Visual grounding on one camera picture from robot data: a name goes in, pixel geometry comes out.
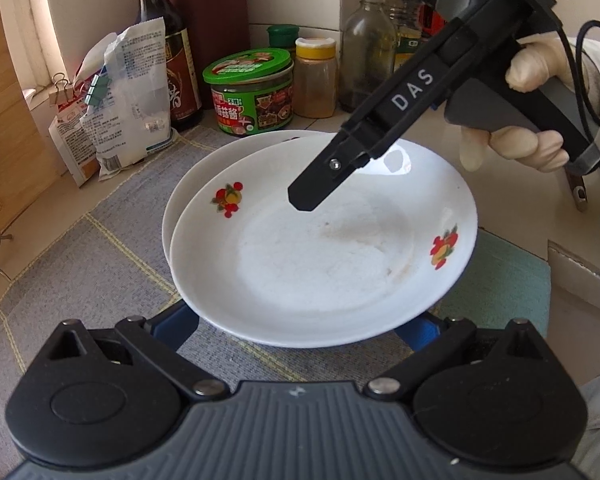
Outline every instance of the dark glass bottle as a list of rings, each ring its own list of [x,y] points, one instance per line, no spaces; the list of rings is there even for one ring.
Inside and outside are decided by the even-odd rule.
[[[204,113],[193,66],[189,33],[182,17],[169,0],[140,0],[138,22],[147,22],[155,18],[164,19],[171,125],[181,132],[198,124]]]

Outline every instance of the screw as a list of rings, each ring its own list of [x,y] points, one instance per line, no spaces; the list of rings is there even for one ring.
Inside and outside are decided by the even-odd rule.
[[[391,377],[378,377],[367,385],[376,395],[393,395],[400,390],[400,383]]]
[[[226,391],[226,384],[218,379],[203,379],[193,385],[193,390],[203,397],[215,397]]]

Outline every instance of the yellow lid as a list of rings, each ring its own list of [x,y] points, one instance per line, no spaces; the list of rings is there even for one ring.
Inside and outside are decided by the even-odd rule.
[[[336,57],[336,40],[333,38],[298,38],[296,56],[305,59],[330,59]]]

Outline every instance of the white glove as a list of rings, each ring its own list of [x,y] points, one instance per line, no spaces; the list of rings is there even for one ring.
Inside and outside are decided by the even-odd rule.
[[[525,48],[511,60],[506,74],[510,88],[531,92],[553,76],[573,91],[573,77],[564,47],[555,34],[525,38]],[[584,80],[589,99],[600,115],[600,42],[585,40]],[[476,171],[486,156],[487,146],[503,158],[517,160],[526,166],[548,173],[563,167],[569,155],[562,149],[559,132],[535,134],[526,128],[508,126],[493,134],[475,128],[462,128],[460,161],[467,171]]]

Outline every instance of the cutting board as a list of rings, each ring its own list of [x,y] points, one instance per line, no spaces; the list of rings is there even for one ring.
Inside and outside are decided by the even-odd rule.
[[[0,232],[58,179],[18,83],[0,16]]]

